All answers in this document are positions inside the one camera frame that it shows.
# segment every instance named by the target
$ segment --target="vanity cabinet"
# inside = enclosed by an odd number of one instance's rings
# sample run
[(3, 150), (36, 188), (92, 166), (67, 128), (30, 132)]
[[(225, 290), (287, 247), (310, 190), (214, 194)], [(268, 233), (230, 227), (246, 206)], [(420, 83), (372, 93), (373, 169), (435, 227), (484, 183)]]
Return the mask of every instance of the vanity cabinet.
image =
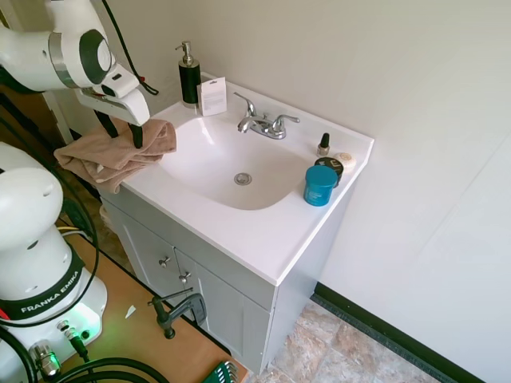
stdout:
[[(313, 294), (351, 191), (299, 261), (274, 286), (177, 221), (121, 188), (102, 199), (137, 277), (159, 295), (193, 287), (204, 296), (203, 324), (255, 373), (274, 358)], [(169, 301), (176, 305), (184, 295)]]

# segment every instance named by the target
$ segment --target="white wall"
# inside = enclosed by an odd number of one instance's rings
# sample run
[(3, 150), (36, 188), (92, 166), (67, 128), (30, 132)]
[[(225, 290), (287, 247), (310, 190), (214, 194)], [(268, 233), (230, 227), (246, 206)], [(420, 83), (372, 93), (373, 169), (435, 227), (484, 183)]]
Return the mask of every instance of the white wall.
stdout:
[(374, 137), (321, 282), (509, 380), (511, 2), (109, 2), (162, 90), (153, 112), (178, 98), (173, 49), (191, 39), (203, 70)]

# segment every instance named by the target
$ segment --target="teal container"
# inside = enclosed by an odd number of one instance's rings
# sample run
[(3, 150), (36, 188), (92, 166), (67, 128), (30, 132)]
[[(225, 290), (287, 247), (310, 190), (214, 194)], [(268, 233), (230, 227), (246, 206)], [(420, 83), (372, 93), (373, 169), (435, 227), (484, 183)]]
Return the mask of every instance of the teal container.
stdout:
[(325, 206), (339, 178), (334, 169), (315, 165), (307, 169), (303, 198), (312, 206)]

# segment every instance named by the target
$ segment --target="chrome faucet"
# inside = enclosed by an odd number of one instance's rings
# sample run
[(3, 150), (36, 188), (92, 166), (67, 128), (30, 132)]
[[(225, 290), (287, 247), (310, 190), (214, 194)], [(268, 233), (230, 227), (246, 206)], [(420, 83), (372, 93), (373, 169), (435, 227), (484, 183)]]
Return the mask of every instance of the chrome faucet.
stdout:
[(281, 114), (274, 121), (270, 121), (266, 114), (257, 116), (256, 107), (252, 101), (237, 92), (234, 94), (247, 102), (247, 116), (238, 124), (238, 132), (246, 133), (250, 128), (254, 132), (272, 138), (273, 140), (282, 140), (286, 137), (284, 119), (291, 120), (296, 124), (300, 122), (298, 117), (288, 116), (287, 114)]

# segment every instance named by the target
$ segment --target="bathroom sink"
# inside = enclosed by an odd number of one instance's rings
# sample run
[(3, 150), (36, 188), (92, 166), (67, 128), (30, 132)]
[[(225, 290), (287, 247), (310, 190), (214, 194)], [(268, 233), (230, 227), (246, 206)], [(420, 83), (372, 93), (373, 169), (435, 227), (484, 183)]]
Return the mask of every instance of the bathroom sink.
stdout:
[[(202, 116), (177, 102), (153, 117), (173, 124), (177, 149), (124, 180), (115, 198), (128, 200), (133, 193), (278, 286), (352, 189), (374, 140), (250, 89), (230, 82), (226, 86), (225, 113)], [(251, 129), (239, 132), (247, 103), (234, 93), (252, 100), (257, 113), (269, 120), (287, 114), (301, 122), (286, 120), (282, 140)], [(318, 159), (325, 132), (331, 155), (347, 152), (357, 163), (343, 173), (328, 205), (314, 207), (303, 199), (305, 173)]]
[(279, 202), (310, 166), (267, 137), (239, 133), (236, 120), (224, 116), (195, 118), (176, 135), (177, 151), (165, 155), (160, 166), (194, 192), (237, 209)]

